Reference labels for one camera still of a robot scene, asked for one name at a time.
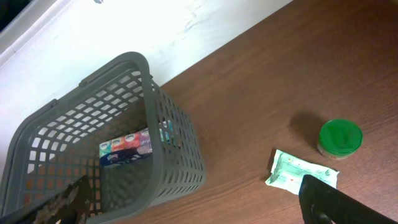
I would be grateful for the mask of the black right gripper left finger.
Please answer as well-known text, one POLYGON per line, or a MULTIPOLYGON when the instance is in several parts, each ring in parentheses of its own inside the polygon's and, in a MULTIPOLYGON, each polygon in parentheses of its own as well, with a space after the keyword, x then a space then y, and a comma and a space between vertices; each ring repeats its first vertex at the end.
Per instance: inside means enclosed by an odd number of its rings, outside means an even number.
POLYGON ((84 175, 52 196, 1 218, 1 224, 85 224, 90 217, 90 181, 84 175))

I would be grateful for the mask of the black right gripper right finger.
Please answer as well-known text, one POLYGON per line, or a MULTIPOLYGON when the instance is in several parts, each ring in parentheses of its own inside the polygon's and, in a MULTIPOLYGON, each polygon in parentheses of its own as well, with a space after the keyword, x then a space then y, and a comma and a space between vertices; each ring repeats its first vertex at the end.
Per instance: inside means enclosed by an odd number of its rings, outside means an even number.
POLYGON ((312 175, 304 175, 298 197, 305 224, 397 224, 312 175))

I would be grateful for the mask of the grey plastic basket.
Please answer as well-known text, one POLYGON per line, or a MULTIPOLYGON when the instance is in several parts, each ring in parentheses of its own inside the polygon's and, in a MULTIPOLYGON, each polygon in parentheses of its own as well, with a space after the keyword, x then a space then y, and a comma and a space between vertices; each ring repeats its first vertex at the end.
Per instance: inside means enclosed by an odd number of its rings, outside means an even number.
POLYGON ((83 176, 91 186, 89 223, 133 217, 205 182, 190 117, 153 81, 140 53, 117 56, 21 123, 2 176, 1 216, 38 205, 83 176), (143 129, 149 155, 101 165, 102 143, 143 129))

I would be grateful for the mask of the Kleenex tissue multipack box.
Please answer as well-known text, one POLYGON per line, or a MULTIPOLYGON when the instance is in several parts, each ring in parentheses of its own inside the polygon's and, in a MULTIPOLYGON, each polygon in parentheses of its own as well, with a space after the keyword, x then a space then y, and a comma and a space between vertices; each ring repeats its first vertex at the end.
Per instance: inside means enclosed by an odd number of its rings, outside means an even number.
POLYGON ((99 145, 99 163, 103 167, 132 163, 151 154, 152 144, 148 128, 99 145))

